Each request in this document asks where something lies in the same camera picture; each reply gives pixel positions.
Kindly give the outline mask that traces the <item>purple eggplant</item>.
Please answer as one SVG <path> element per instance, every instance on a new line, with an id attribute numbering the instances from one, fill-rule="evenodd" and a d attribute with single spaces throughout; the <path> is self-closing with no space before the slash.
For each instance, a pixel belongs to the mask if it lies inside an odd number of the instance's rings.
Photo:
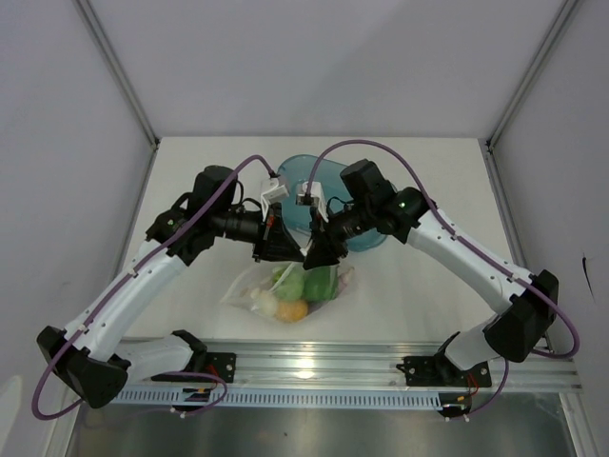
<path id="1" fill-rule="evenodd" d="M 343 270 L 337 277 L 337 294 L 340 295 L 351 283 L 354 276 L 355 269 L 353 267 L 349 267 Z"/>

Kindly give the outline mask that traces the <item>green bell pepper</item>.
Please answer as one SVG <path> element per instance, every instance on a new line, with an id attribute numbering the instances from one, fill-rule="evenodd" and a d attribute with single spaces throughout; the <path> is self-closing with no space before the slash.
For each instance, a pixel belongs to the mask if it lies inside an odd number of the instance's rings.
<path id="1" fill-rule="evenodd" d="M 317 303 L 333 300 L 338 289 L 338 267 L 319 267 L 309 270 L 304 279 L 303 298 Z"/>

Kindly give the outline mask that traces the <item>green custard apple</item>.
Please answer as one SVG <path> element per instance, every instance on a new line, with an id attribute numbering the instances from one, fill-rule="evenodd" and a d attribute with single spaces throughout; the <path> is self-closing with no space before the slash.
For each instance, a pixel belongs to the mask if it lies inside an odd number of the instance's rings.
<path id="1" fill-rule="evenodd" d="M 271 292 L 279 301 L 296 301 L 303 297 L 305 272 L 297 264 L 287 275 L 288 266 L 273 269 Z"/>

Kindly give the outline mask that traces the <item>clear zip top bag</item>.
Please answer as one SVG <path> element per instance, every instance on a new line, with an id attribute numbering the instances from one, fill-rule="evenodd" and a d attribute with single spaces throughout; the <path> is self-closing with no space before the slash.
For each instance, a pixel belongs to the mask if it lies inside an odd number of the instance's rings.
<path id="1" fill-rule="evenodd" d="M 257 264 L 233 281 L 221 303 L 294 324 L 345 294 L 354 272 L 346 263 L 309 270 L 296 262 Z"/>

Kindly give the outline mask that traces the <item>white egg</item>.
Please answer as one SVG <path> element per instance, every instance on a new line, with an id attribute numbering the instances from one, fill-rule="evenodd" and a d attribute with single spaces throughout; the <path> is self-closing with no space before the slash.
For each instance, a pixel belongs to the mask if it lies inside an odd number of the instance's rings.
<path id="1" fill-rule="evenodd" d="M 255 288 L 250 296 L 253 312 L 268 318 L 275 316 L 279 309 L 279 301 L 271 291 Z"/>

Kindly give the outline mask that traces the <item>orange mango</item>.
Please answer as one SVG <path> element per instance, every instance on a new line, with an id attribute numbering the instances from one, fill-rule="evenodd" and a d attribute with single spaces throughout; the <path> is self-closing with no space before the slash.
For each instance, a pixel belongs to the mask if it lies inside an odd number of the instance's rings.
<path id="1" fill-rule="evenodd" d="M 308 302 L 305 300 L 280 301 L 275 318 L 284 323 L 296 323 L 308 315 Z"/>

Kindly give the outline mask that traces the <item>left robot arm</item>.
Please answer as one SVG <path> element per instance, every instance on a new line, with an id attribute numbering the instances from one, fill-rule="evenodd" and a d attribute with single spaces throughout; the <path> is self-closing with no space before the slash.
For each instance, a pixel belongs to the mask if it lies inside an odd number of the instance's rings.
<path id="1" fill-rule="evenodd" d="M 157 216 L 136 256 L 102 295 L 63 328 L 45 327 L 36 342 L 55 375 L 89 407 L 110 403 L 128 384 L 160 381 L 220 382 L 206 344 L 186 330 L 163 339 L 125 344 L 122 339 L 155 296 L 218 238 L 247 243 L 255 261 L 301 262 L 287 231 L 282 202 L 289 192 L 272 173 L 253 210 L 234 200 L 237 171 L 208 166 Z"/>

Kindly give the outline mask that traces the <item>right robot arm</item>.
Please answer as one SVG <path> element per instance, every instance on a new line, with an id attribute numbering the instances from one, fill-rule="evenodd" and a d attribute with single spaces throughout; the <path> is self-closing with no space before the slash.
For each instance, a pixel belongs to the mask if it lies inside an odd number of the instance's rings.
<path id="1" fill-rule="evenodd" d="M 441 345 L 431 358 L 438 380 L 452 385 L 480 363 L 527 358 L 556 319 L 547 304 L 558 298 L 559 281 L 552 273 L 533 274 L 469 240 L 420 190 L 395 189 L 372 161 L 360 160 L 340 177 L 350 199 L 336 213 L 325 207 L 320 183 L 304 182 L 297 188 L 297 204 L 308 206 L 311 215 L 304 268 L 338 264 L 348 253 L 348 240 L 370 230 L 392 236 L 442 264 L 494 312 Z"/>

